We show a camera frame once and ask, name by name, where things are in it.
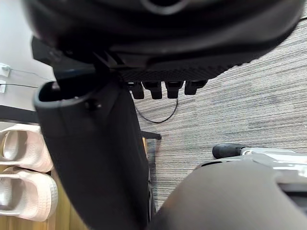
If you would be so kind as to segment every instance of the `striped carpet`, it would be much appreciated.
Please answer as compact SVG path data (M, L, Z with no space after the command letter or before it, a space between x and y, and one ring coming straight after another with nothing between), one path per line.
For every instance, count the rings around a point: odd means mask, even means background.
M246 143L307 153L307 21L273 52L235 67L195 96L179 92L175 115L162 124L139 117L141 129L162 134L149 140L154 197L161 206L199 163L212 159L218 143ZM149 119L161 121L176 104L167 99L135 100Z

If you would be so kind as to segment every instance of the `black cable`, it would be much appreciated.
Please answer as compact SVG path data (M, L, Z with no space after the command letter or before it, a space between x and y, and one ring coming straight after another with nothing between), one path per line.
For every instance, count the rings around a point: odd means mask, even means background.
M301 20L299 20L299 21L302 22L302 21L305 21L305 20L307 20L307 17L306 18L301 18Z
M0 86L2 86L2 85L15 85L15 86L23 86L23 87L35 88L35 89L37 89L37 88L38 88L38 87L36 87L36 86L31 86L31 85L19 85L19 84L1 84L1 83L0 83Z
M13 68L11 68L11 70L17 71L17 72L22 72L22 73L30 73L30 74L33 74L33 75L38 76L38 77L41 78L41 79L45 79L45 80L48 80L48 81L52 81L51 79L48 79L48 78L44 78L44 77L39 76L37 73L33 73L33 72L21 70L21 69L13 69Z
M163 123L163 122L167 121L168 119L170 119L170 118L175 114L175 112L176 112L176 110L177 110L177 107L178 107L178 98L176 99L176 106L175 106L175 109L174 109L174 111L172 112L171 116L169 116L167 119L165 119L165 120L163 120L163 121L151 121L151 120L147 119L146 117L144 117L144 115L138 110L137 107L135 107L135 109L136 109L136 111L138 111L139 115L140 115L141 118L143 118L144 120L149 121L149 122L151 122L151 123L160 124L160 123Z

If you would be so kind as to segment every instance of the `power cord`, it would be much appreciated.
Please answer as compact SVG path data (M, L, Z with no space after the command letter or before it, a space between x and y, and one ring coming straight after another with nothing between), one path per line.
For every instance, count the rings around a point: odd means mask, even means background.
M29 72L29 71L25 71L25 70L21 70L21 69L13 69L13 68L10 68L10 69L11 69L12 71L17 71L17 72L22 72L22 73L30 73L30 74L33 74L33 75L35 75L35 76L38 76L38 77L41 78L41 79L45 79L45 80L48 80L48 81L52 81L51 79L41 77L41 76L39 76L38 74L33 73L33 72Z
M165 119L165 120L163 120L163 121L152 121L152 120L149 120L148 118L144 117L144 115L138 110L137 107L135 107L135 109L136 109L136 111L138 111L139 115L140 115L141 118L143 118L144 120L149 121L149 122L151 122L151 123L155 123L155 124L161 124L161 123L167 121L168 119L170 119L170 118L175 114L175 112L176 112L176 110L177 110L177 107L178 107L178 98L176 99L176 106L175 106L174 111L172 112L172 114L171 114L167 119Z
M31 85L19 85L19 84L0 84L0 86L2 86L2 85L23 86L23 87L35 88L35 89L37 89L37 88L38 88L38 87L36 87L36 86L31 86Z

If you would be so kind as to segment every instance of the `white slipper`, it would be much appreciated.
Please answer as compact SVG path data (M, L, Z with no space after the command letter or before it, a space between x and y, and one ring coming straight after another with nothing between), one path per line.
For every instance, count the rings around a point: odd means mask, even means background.
M40 126L17 124L0 132L0 165L19 166L46 173L53 163Z
M10 167L0 174L0 215L45 221L58 205L58 188L47 174Z

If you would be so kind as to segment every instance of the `chair leg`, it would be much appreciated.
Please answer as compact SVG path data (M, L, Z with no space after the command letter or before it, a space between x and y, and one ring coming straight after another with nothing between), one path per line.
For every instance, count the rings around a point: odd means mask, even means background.
M141 135L142 135L142 137L144 137L146 139L156 139L156 140L162 139L161 134L158 134L158 133L141 131Z

